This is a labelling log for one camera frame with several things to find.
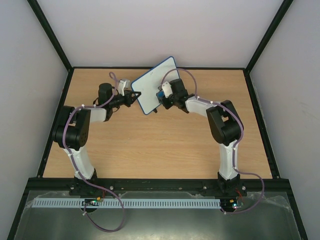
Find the blue whiteboard eraser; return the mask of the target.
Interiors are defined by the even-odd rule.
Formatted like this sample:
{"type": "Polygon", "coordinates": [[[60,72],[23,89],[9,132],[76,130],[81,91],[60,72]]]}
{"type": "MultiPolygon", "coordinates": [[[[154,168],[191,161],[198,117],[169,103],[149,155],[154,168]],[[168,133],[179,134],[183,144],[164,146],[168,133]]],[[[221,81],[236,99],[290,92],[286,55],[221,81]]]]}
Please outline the blue whiteboard eraser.
{"type": "Polygon", "coordinates": [[[159,91],[156,93],[156,97],[157,97],[158,101],[160,102],[160,101],[162,101],[163,97],[165,97],[165,94],[163,91],[159,91]]]}

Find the blue framed whiteboard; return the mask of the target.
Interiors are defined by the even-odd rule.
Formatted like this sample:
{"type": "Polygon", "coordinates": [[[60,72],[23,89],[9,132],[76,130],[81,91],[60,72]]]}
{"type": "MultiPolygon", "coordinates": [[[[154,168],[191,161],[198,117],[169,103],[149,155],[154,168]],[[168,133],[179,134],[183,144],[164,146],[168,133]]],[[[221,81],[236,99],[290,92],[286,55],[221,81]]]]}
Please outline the blue framed whiteboard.
{"type": "Polygon", "coordinates": [[[141,92],[137,100],[145,115],[150,114],[160,106],[156,94],[160,91],[159,87],[162,86],[162,79],[168,71],[176,68],[175,58],[169,56],[131,83],[133,91],[141,92]]]}

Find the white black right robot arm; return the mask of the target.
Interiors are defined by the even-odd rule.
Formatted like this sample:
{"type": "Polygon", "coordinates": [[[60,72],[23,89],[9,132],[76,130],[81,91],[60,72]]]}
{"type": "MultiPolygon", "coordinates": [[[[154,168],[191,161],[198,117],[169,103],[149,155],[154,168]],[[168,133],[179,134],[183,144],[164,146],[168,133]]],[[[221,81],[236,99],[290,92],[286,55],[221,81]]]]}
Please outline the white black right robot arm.
{"type": "Polygon", "coordinates": [[[166,81],[156,94],[159,103],[167,110],[173,106],[185,113],[195,113],[206,117],[213,139],[219,144],[220,166],[218,171],[218,191],[229,196],[236,189],[234,180],[238,172],[238,145],[244,136],[244,125],[229,100],[214,102],[195,94],[188,94],[182,79],[166,81]]]}

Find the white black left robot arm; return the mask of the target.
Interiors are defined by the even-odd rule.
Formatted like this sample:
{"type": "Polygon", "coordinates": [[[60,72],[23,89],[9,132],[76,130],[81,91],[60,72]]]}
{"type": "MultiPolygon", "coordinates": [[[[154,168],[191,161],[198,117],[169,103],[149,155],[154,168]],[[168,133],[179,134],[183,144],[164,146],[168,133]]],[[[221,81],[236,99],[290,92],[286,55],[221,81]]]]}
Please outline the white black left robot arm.
{"type": "Polygon", "coordinates": [[[61,108],[52,139],[68,155],[75,178],[89,181],[96,176],[86,148],[90,124],[108,121],[121,106],[130,107],[140,97],[142,93],[129,90],[128,84],[126,80],[121,80],[118,86],[102,83],[92,106],[61,108]]]}

